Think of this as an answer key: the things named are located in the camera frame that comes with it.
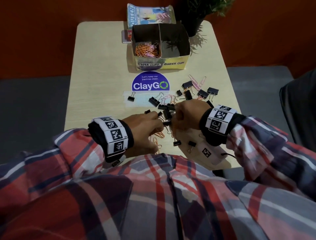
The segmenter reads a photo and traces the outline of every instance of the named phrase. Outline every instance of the potted plant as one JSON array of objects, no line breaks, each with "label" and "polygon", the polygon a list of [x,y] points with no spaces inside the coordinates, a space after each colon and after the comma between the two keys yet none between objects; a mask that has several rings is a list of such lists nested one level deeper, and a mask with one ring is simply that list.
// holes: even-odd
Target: potted plant
[{"label": "potted plant", "polygon": [[184,25],[189,37],[197,33],[206,15],[217,12],[225,16],[225,11],[234,0],[183,0],[181,10],[181,23]]}]

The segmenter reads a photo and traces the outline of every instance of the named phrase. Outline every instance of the wall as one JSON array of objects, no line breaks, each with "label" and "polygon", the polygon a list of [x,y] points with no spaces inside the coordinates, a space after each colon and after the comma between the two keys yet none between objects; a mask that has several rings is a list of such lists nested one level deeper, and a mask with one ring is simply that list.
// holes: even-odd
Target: wall
[{"label": "wall", "polygon": [[[0,1],[0,79],[70,75],[78,23],[125,20],[128,2],[178,0]],[[226,66],[286,65],[297,77],[316,67],[315,9],[311,0],[236,0],[225,18],[207,20]]]}]

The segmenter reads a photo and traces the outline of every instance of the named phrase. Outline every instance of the black wristband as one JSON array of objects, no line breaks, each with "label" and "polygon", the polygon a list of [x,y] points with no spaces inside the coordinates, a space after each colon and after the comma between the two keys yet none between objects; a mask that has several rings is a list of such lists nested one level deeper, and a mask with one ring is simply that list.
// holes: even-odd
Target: black wristband
[{"label": "black wristband", "polygon": [[[130,127],[124,121],[122,120],[119,120],[119,121],[125,128],[125,131],[128,137],[127,148],[131,148],[134,146],[134,138],[133,138],[132,131]],[[93,140],[102,147],[104,155],[107,156],[107,142],[104,136],[104,132],[99,126],[99,124],[97,124],[96,122],[89,123],[88,131],[91,134],[91,137],[93,138]]]},{"label": "black wristband", "polygon": [[208,109],[203,114],[203,116],[200,120],[200,123],[199,123],[199,127],[200,127],[203,135],[205,136],[206,141],[210,145],[216,147],[216,146],[219,146],[221,144],[226,144],[227,135],[236,126],[236,124],[241,123],[241,121],[243,121],[246,117],[242,114],[235,113],[228,124],[228,127],[227,127],[226,132],[225,132],[225,136],[223,136],[223,135],[217,134],[215,132],[209,131],[209,129],[207,127],[205,127],[207,118],[208,118],[209,114],[211,113],[211,111],[212,111],[212,108]]}]

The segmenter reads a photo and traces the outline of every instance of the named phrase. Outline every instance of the table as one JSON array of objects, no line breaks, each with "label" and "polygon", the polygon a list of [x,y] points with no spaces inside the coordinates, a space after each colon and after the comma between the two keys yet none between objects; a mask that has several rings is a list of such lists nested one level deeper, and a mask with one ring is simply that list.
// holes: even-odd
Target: table
[{"label": "table", "polygon": [[[87,128],[93,117],[112,115],[123,119],[148,109],[125,108],[123,104],[123,91],[131,90],[133,79],[140,73],[134,64],[131,44],[121,42],[123,29],[124,22],[82,22],[78,25],[65,129]],[[213,104],[230,106],[240,112],[212,25],[203,21],[201,29],[199,34],[190,38],[192,53],[186,69],[159,72],[169,80],[170,90],[180,89],[190,80],[188,74],[198,81],[206,76],[206,89],[219,89]],[[162,145],[161,152],[182,156],[187,153],[173,146],[173,138],[166,130],[164,134],[164,139],[158,139]],[[222,147],[233,154],[224,145]],[[216,166],[208,161],[197,162],[210,170],[240,166],[231,156]]]}]

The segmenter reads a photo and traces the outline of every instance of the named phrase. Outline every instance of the book cover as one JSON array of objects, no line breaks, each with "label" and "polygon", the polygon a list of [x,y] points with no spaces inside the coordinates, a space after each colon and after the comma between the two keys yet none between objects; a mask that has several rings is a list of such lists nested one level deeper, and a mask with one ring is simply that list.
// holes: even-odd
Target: book cover
[{"label": "book cover", "polygon": [[167,7],[137,7],[127,4],[127,25],[132,29],[133,25],[153,23],[176,23],[174,10],[171,5]]}]

